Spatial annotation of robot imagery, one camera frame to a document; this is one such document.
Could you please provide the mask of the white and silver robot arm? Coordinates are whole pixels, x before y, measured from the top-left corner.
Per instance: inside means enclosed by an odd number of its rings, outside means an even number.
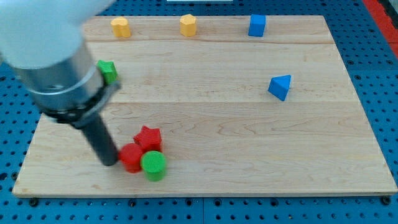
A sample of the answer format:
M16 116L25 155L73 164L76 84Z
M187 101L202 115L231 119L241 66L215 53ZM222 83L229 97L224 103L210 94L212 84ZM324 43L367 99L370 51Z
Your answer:
M60 123L99 119L115 89L106 87L82 34L83 23L113 2L1 1L1 60Z

